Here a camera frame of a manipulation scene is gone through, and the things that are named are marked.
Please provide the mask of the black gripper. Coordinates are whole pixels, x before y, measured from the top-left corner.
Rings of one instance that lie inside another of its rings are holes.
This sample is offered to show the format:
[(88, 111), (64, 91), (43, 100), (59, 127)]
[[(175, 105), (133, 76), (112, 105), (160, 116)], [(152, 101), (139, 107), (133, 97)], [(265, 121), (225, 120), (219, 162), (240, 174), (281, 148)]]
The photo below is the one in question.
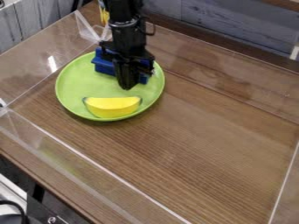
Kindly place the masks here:
[(119, 86), (131, 89), (139, 83), (136, 60), (155, 63), (155, 56), (145, 50), (147, 37), (155, 33), (147, 32), (144, 20), (109, 20), (108, 28), (112, 31), (112, 40), (101, 41), (99, 47), (104, 58), (112, 59)]

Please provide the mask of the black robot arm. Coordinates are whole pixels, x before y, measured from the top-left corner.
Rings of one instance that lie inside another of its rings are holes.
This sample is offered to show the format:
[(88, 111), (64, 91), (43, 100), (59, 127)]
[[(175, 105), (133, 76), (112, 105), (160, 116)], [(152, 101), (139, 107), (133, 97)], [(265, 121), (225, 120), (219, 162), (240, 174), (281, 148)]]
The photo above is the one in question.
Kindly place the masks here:
[(112, 40), (99, 43), (103, 60), (112, 63), (117, 85), (129, 90), (141, 77), (151, 77), (155, 71), (155, 56), (147, 51), (145, 16), (143, 0), (103, 0), (108, 12), (108, 27)]

